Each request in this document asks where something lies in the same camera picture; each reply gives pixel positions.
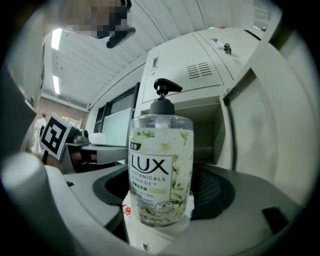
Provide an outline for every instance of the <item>brick wall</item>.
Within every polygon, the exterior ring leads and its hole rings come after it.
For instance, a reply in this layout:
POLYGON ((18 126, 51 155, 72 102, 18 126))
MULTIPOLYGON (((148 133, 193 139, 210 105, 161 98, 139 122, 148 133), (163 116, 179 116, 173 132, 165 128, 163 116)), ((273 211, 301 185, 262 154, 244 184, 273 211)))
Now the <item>brick wall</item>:
POLYGON ((58 102, 52 101, 50 99, 41 98, 37 112, 36 112, 36 120, 41 118, 42 113, 46 114, 46 122, 51 118, 52 112, 57 114, 59 117, 71 118, 74 120, 80 121, 82 119, 81 128, 86 128, 88 113, 78 110, 76 108, 72 108, 58 102))

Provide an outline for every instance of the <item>ceiling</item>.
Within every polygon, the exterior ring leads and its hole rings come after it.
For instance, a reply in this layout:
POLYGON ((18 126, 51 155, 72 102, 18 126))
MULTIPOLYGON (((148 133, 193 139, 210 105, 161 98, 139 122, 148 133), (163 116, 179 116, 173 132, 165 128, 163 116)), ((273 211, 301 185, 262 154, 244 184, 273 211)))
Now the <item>ceiling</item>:
POLYGON ((267 0, 132 0, 136 33, 120 46, 108 49, 107 39, 63 31, 58 51, 46 47, 46 65, 50 62, 52 74, 59 77, 60 95, 51 82, 45 83, 45 93, 87 109, 111 79, 152 48, 209 27, 267 27, 271 12, 267 0))

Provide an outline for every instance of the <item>clear plastic bottle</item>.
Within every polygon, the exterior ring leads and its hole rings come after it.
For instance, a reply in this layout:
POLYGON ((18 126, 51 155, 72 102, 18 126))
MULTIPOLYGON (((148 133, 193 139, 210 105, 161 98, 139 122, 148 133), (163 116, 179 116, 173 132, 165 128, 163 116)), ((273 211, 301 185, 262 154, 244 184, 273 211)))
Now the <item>clear plastic bottle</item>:
POLYGON ((190 192, 194 151, 192 121, 169 114, 142 115, 131 121, 129 142, 133 214, 153 227, 174 224, 183 217, 190 192))

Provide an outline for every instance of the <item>bottle label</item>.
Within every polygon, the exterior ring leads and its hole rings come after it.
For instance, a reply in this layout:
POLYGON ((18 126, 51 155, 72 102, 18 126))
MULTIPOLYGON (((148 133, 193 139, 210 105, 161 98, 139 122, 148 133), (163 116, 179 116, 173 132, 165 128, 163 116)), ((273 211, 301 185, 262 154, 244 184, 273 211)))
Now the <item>bottle label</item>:
POLYGON ((173 223, 184 213, 189 196, 193 131, 132 128, 129 141, 133 212, 145 221, 173 223))

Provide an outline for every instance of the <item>window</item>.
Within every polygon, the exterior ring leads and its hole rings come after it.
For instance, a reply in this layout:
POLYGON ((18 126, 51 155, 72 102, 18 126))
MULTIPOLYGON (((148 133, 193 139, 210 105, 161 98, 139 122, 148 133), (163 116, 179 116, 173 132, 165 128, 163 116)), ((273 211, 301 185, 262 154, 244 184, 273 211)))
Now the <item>window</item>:
POLYGON ((94 132, 105 134, 108 145, 128 146, 128 129, 134 116, 139 86, 137 83, 99 109, 94 132))

